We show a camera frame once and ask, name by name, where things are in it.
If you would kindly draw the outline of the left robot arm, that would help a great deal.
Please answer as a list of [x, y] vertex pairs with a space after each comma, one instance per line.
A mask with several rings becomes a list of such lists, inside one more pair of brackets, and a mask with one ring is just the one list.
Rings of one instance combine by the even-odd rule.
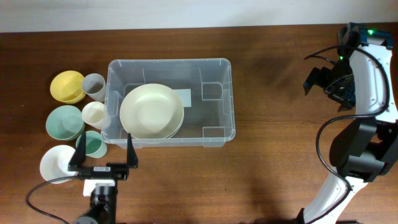
[[89, 210], [78, 217], [75, 223], [115, 223], [118, 181], [126, 180], [129, 170], [136, 169], [139, 163], [131, 135], [127, 136], [127, 162], [109, 162], [105, 166], [85, 167], [85, 159], [86, 133], [83, 133], [70, 159], [68, 170], [77, 172], [78, 179], [95, 180], [96, 183], [91, 191]]

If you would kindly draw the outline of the light green bowl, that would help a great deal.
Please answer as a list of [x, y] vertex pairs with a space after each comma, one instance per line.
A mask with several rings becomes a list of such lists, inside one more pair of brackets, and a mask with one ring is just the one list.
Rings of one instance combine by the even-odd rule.
[[70, 105], [54, 109], [47, 117], [46, 131], [54, 139], [69, 141], [76, 139], [85, 129], [81, 111]]

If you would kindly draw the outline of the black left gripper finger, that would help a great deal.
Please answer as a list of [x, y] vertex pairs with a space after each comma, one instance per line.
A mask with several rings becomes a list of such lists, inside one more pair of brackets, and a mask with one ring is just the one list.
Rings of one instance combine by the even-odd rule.
[[86, 159], [86, 132], [80, 136], [76, 151], [68, 163], [68, 171], [81, 172], [84, 169], [83, 163]]
[[133, 143], [132, 143], [132, 136], [130, 133], [127, 134], [127, 166], [132, 169], [138, 168], [138, 157], [136, 154], [136, 151], [134, 149]]

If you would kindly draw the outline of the yellow bowl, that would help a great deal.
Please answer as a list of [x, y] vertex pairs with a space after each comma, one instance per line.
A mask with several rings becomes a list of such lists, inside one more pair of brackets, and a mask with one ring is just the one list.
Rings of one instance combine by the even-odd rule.
[[77, 71], [68, 70], [59, 73], [50, 84], [51, 96], [69, 105], [80, 102], [86, 96], [81, 84], [84, 76]]

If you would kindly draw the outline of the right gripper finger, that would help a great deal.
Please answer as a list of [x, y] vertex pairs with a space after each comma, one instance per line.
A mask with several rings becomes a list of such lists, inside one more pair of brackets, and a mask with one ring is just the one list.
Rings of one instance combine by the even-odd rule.
[[351, 108], [349, 106], [345, 106], [345, 105], [340, 105], [340, 107], [338, 108], [338, 113], [342, 112], [342, 111], [349, 111]]
[[329, 86], [329, 80], [328, 80], [329, 74], [330, 74], [329, 68], [322, 67], [321, 69], [319, 69], [317, 67], [314, 67], [303, 84], [305, 95], [308, 95], [308, 93], [310, 92], [311, 88], [314, 85], [317, 85], [320, 88], [322, 88], [324, 93], [327, 94], [328, 92], [326, 88]]

